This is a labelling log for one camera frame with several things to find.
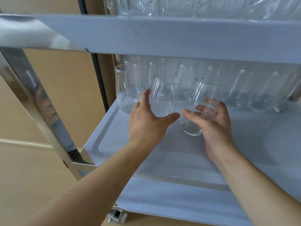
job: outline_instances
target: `black strip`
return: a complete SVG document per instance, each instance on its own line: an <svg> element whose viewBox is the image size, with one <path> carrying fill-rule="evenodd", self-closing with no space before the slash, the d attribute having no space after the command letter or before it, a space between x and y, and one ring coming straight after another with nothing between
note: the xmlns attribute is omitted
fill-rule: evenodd
<svg viewBox="0 0 301 226"><path fill-rule="evenodd" d="M80 13L88 14L85 0L77 0L77 2L79 5ZM106 90L105 90L104 84L103 84L103 79L102 79L102 75L101 75L101 70L100 70L100 65L99 65L99 61L97 58L97 54L91 53L91 57L92 57L92 61L93 61L93 65L94 65L94 69L95 69L95 73L96 73L96 77L97 77L97 81L98 81L98 86L99 86L102 101L103 101L103 106L104 106L105 111L107 112L109 110L109 103L108 103L108 99L107 99Z"/></svg>

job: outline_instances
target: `white shelf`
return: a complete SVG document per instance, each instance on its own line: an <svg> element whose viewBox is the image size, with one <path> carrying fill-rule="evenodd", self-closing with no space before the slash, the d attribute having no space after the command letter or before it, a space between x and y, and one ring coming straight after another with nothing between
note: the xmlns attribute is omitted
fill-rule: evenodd
<svg viewBox="0 0 301 226"><path fill-rule="evenodd" d="M301 196L301 116L238 110L229 113L241 152L289 194ZM128 120L129 115L115 101L84 146L97 166L129 140ZM135 177L229 191L205 154L203 137L185 134L180 125L178 121L167 130Z"/></svg>
<svg viewBox="0 0 301 226"><path fill-rule="evenodd" d="M40 14L89 52L301 64L301 23Z"/></svg>

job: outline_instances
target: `beige floor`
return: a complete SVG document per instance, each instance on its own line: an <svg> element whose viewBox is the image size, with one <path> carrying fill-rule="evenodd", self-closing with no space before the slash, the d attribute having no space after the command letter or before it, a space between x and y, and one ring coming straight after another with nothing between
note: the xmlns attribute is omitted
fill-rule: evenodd
<svg viewBox="0 0 301 226"><path fill-rule="evenodd" d="M0 143L1 226L19 225L75 183L75 178L54 150ZM106 219L102 226L108 225ZM201 226L135 213L129 213L125 225Z"/></svg>

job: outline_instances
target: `beige wall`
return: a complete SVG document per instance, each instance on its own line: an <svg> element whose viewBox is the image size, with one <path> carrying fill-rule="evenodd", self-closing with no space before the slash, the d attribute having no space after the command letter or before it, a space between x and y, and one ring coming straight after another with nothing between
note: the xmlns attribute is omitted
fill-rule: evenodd
<svg viewBox="0 0 301 226"><path fill-rule="evenodd" d="M87 0L87 6L93 7L93 11L97 10L97 5L103 8L102 0ZM0 8L6 13L80 14L77 0L0 0ZM105 115L91 54L32 49L24 51L74 143L78 148L83 147ZM111 57L104 55L100 58L109 104L116 98ZM6 108L0 113L0 124L2 129L9 131L1 131L0 138L47 142L26 112L21 112L17 99L12 99L14 95L4 98L7 91L8 88L0 88L1 106Z"/></svg>

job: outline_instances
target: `person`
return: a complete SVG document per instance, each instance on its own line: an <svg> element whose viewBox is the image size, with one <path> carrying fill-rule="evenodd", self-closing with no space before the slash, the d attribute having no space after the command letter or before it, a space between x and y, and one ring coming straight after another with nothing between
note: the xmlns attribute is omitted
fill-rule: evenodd
<svg viewBox="0 0 301 226"><path fill-rule="evenodd" d="M157 118L149 104L149 90L130 115L129 141L74 187L41 209L26 226L99 226L131 176L164 137L180 114ZM203 130L208 157L218 167L231 191L254 225L301 225L301 204L248 161L231 136L225 104L207 121L184 110L183 115Z"/></svg>

